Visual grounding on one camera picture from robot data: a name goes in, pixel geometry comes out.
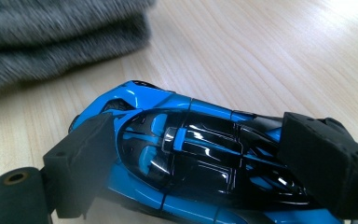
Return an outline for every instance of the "screw hole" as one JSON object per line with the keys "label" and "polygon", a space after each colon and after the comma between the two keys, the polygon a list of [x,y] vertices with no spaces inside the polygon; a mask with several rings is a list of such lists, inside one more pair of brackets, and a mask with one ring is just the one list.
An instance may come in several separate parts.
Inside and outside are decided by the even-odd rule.
{"label": "screw hole", "polygon": [[15,185],[23,180],[25,180],[28,177],[28,173],[21,172],[21,173],[15,173],[5,178],[4,184],[5,185]]}

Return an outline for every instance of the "table surface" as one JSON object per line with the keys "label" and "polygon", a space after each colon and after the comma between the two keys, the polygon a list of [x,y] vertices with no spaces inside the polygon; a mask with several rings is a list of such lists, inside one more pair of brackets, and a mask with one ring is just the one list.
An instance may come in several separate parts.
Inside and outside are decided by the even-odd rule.
{"label": "table surface", "polygon": [[[341,121],[358,142],[358,1],[158,1],[150,44],[51,80],[0,91],[0,175],[42,156],[100,94],[139,79],[257,114]],[[167,222],[97,199],[87,220]]]}

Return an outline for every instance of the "model car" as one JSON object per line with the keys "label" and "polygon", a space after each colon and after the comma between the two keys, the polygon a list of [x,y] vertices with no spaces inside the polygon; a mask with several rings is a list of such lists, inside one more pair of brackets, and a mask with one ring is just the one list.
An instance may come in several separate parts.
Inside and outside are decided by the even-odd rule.
{"label": "model car", "polygon": [[281,118],[128,81],[91,103],[69,132],[101,113],[114,116],[106,188],[149,211],[200,223],[247,223],[255,213],[272,223],[342,223],[277,159]]}

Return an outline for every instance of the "car windshield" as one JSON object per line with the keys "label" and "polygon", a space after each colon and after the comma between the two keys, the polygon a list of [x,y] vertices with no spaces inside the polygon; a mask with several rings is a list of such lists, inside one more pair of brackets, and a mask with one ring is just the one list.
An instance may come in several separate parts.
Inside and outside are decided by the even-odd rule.
{"label": "car windshield", "polygon": [[145,111],[127,121],[118,133],[118,152],[124,164],[138,177],[163,187],[172,172],[172,155],[164,150],[168,130],[181,125],[180,111]]}

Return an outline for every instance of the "knit fabric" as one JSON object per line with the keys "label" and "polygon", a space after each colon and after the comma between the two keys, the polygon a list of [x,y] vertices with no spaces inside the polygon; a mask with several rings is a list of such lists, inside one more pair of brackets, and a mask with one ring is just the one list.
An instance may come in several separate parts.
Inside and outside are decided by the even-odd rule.
{"label": "knit fabric", "polygon": [[153,0],[0,0],[0,88],[137,50]]}

